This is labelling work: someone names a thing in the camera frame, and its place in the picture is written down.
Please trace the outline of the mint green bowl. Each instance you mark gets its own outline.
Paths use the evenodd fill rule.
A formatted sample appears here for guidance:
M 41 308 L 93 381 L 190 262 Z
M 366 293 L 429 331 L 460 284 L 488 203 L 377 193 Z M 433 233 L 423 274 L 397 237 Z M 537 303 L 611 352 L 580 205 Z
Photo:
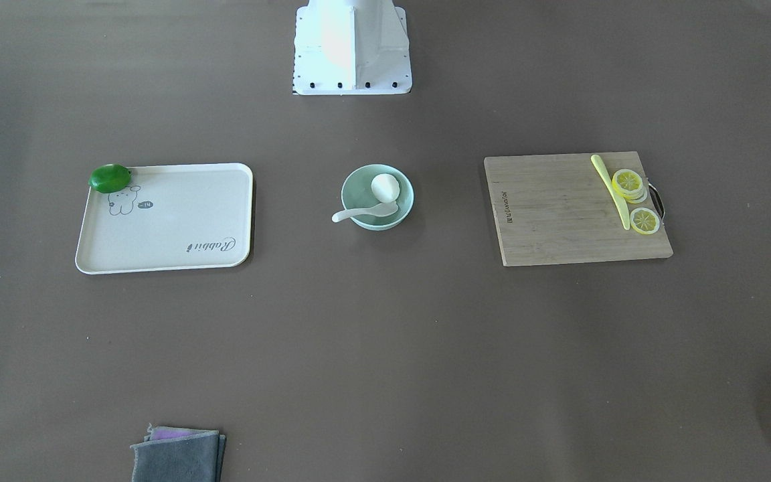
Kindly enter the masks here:
M 404 173 L 389 165 L 373 164 L 355 169 L 345 178 L 341 189 L 343 209 L 370 208 L 379 204 L 379 200 L 372 192 L 372 181 L 375 176 L 382 173 L 391 174 L 398 181 L 399 196 L 396 199 L 398 210 L 386 217 L 355 216 L 351 218 L 352 222 L 368 231 L 386 231 L 395 228 L 409 216 L 415 202 L 414 188 Z

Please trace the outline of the folded grey cloth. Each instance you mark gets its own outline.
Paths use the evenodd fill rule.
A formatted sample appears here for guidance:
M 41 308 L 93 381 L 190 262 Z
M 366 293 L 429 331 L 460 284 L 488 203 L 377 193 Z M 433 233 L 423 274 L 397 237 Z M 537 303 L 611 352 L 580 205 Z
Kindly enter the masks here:
M 220 481 L 226 436 L 219 430 L 148 424 L 134 452 L 132 481 Z

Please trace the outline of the single lemon slice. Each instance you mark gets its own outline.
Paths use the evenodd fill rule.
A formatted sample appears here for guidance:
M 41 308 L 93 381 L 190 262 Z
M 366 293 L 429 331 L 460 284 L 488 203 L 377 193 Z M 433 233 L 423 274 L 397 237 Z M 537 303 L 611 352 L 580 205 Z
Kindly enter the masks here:
M 654 210 L 635 208 L 630 211 L 630 229 L 642 235 L 652 235 L 660 230 L 662 219 Z

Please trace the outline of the cream rabbit tray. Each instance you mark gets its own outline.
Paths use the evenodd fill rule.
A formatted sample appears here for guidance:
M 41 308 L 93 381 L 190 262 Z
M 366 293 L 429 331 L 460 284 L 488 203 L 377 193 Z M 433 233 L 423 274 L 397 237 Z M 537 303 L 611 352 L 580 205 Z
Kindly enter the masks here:
M 252 249 L 254 174 L 242 163 L 131 167 L 90 189 L 74 257 L 84 274 L 237 266 Z

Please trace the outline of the wooden cutting board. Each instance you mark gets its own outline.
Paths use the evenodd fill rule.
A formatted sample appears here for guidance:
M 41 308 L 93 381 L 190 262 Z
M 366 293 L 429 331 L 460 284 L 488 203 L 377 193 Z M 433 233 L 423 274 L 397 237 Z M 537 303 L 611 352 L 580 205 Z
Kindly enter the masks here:
M 483 164 L 505 266 L 673 255 L 666 229 L 623 228 L 590 153 L 495 156 Z

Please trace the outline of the yellow plastic knife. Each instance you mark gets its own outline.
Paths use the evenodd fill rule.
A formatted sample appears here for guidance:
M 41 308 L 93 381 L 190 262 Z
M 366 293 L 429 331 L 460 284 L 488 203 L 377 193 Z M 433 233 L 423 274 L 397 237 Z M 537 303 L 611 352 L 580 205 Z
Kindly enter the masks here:
M 596 169 L 597 174 L 599 174 L 600 178 L 602 178 L 603 183 L 606 186 L 606 189 L 608 189 L 608 193 L 611 196 L 615 207 L 617 208 L 619 219 L 621 221 L 623 228 L 626 231 L 629 231 L 631 229 L 631 223 L 630 223 L 630 214 L 629 214 L 628 204 L 624 200 L 623 196 L 621 196 L 613 188 L 612 177 L 608 172 L 608 168 L 606 167 L 606 164 L 603 161 L 602 156 L 591 155 L 591 162 L 594 168 Z

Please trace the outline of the green lime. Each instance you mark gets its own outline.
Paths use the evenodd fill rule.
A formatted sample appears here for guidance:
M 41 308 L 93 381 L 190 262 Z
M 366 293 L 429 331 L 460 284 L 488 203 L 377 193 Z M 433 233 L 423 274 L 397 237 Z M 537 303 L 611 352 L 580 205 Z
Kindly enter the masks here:
M 111 194 L 123 190 L 131 182 L 132 174 L 128 168 L 119 164 L 106 164 L 97 167 L 88 180 L 88 185 L 101 194 Z

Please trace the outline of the white steamed bun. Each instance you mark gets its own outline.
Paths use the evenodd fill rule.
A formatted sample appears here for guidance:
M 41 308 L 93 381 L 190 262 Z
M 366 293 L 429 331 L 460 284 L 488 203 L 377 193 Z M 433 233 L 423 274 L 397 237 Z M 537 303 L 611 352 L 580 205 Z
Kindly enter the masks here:
M 397 177 L 389 173 L 377 174 L 372 179 L 371 189 L 374 197 L 381 204 L 391 204 L 397 201 L 400 193 Z

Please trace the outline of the front stacked lemon slice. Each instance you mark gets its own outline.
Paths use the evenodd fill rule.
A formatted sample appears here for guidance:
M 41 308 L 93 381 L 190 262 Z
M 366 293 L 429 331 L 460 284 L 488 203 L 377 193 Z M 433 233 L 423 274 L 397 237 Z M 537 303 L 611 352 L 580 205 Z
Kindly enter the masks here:
M 631 169 L 619 169 L 618 171 L 615 171 L 612 176 L 612 186 L 615 190 L 633 191 L 645 186 L 645 183 L 636 171 Z

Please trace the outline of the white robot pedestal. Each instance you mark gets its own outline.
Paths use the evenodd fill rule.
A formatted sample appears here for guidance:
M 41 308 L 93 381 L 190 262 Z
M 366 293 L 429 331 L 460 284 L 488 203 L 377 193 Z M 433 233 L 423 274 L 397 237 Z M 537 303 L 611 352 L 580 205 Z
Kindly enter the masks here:
M 392 1 L 309 1 L 296 11 L 292 94 L 411 92 L 405 9 Z

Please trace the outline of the white ceramic spoon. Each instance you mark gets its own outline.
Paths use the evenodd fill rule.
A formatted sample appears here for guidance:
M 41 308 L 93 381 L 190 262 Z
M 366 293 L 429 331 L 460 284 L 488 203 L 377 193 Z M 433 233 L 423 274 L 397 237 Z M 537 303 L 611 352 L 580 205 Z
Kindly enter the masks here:
M 397 202 L 386 202 L 385 204 L 376 204 L 370 208 L 352 208 L 352 210 L 341 210 L 331 216 L 331 221 L 337 223 L 356 216 L 373 216 L 377 218 L 388 217 L 397 211 Z

